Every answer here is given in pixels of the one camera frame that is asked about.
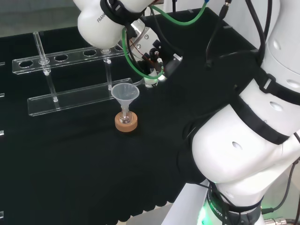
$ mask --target rack hole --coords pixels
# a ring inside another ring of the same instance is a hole
[[[21,68],[29,68],[32,65],[33,65],[33,61],[31,61],[31,60],[19,63],[19,67],[21,67]]]
[[[279,112],[283,111],[283,107],[280,104],[276,103],[276,102],[270,102],[270,105],[276,111],[279,111]]]
[[[91,56],[94,56],[96,55],[96,50],[87,50],[87,51],[84,51],[83,54],[87,57],[91,57]]]
[[[54,59],[58,62],[66,61],[69,57],[67,55],[57,55]]]
[[[114,49],[117,51],[123,51],[123,49],[119,45],[116,45]]]

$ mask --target metal connector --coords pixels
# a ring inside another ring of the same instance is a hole
[[[265,225],[287,225],[287,222],[284,218],[276,218],[276,219],[266,219],[264,221]]]

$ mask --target black strap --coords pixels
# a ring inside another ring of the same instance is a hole
[[[267,74],[264,70],[260,69],[254,79],[263,93],[269,93],[286,102],[300,105],[300,93],[280,85],[276,82],[274,76]],[[268,81],[270,81],[270,83],[268,87],[265,88]]]
[[[239,118],[255,133],[257,133],[260,137],[265,140],[280,145],[284,143],[289,136],[283,135],[273,128],[271,128],[268,124],[266,124],[263,120],[261,120],[252,109],[243,101],[243,99],[234,94],[230,101],[231,107],[234,109]]]
[[[100,6],[105,15],[115,23],[123,26],[128,26],[138,20],[146,10],[144,9],[140,13],[129,12],[119,0],[110,0],[110,4],[111,6],[108,4],[107,0],[100,1]]]
[[[217,190],[217,186],[216,186],[216,184],[214,182],[210,181],[210,185],[212,186],[213,189]],[[214,190],[212,190],[212,191],[208,190],[207,193],[210,196],[210,198],[214,199],[214,201],[216,202],[217,205],[222,205],[223,200],[219,199],[217,196],[214,196],[214,193],[215,193]],[[263,201],[263,198],[258,203],[254,204],[254,205],[251,205],[251,206],[240,206],[240,207],[236,207],[236,206],[227,204],[225,202],[224,202],[224,204],[226,204],[228,206],[229,211],[231,211],[231,212],[237,212],[237,213],[242,213],[242,212],[247,212],[247,211],[250,211],[252,209],[257,208],[262,203],[262,201]]]
[[[212,193],[211,190],[208,190],[207,201],[210,209],[220,221],[223,221],[224,214],[224,223],[228,225],[253,225],[258,221],[261,215],[260,206],[262,199],[257,204],[249,207],[233,207],[223,202],[223,200],[220,200],[215,195],[215,192]]]

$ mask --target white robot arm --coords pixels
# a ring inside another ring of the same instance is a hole
[[[109,18],[101,8],[100,0],[74,2],[82,11],[78,18],[79,32],[88,43],[107,49],[120,41],[124,25]],[[129,12],[140,13],[152,0],[121,0],[121,3]],[[299,142],[292,136],[300,129],[299,11],[299,0],[281,0],[279,18],[262,65],[262,69],[271,74],[269,79],[263,86],[254,79],[235,105],[219,111],[193,138],[193,156],[201,173],[236,207],[250,207],[240,214],[239,225],[249,224],[248,213],[259,207],[270,185],[300,157]],[[147,32],[151,39],[149,44],[141,46],[142,53],[148,53],[153,40],[158,39],[152,30]],[[147,42],[149,38],[144,36],[145,33],[137,41]],[[271,90],[274,86],[279,87],[278,93]],[[295,99],[286,98],[286,93]],[[260,128],[251,124],[254,120]],[[222,224],[216,208],[211,207],[210,198],[208,202],[206,207],[210,209],[206,211],[212,224]],[[259,214],[255,225],[263,224]]]
[[[122,0],[124,7],[132,13],[142,12],[153,0]],[[92,46],[108,49],[120,41],[123,25],[112,21],[100,6],[100,0],[74,0],[81,10],[78,29],[82,37]]]
[[[160,81],[169,77],[181,63],[182,57],[163,47],[157,34],[139,19],[153,0],[74,0],[81,9],[78,29],[82,37],[92,46],[108,49],[118,44],[124,27],[130,39],[131,58],[141,71],[157,76],[164,66]],[[141,68],[137,61],[145,61]],[[156,86],[158,79],[144,79],[148,88]]]

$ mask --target small circular hole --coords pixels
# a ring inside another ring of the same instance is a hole
[[[67,55],[58,55],[55,56],[54,59],[58,62],[66,61],[69,57]]]
[[[33,61],[24,61],[19,63],[19,67],[21,68],[29,68],[33,65]]]
[[[279,112],[283,111],[283,107],[282,107],[280,104],[276,103],[276,102],[270,102],[270,105],[271,105],[271,106],[273,107],[273,109],[275,109],[276,111],[279,111]]]
[[[96,50],[87,50],[87,51],[84,51],[83,54],[87,57],[91,57],[91,56],[94,56],[96,55]]]
[[[101,49],[101,53],[102,54],[109,54],[109,53],[111,53],[111,50],[110,49]]]
[[[232,142],[232,145],[236,148],[236,149],[238,149],[238,150],[243,150],[243,148],[242,148],[242,146],[240,146],[238,143],[236,143],[236,142]]]
[[[115,50],[117,50],[117,51],[123,51],[123,49],[120,46],[118,46],[118,45],[115,46]]]

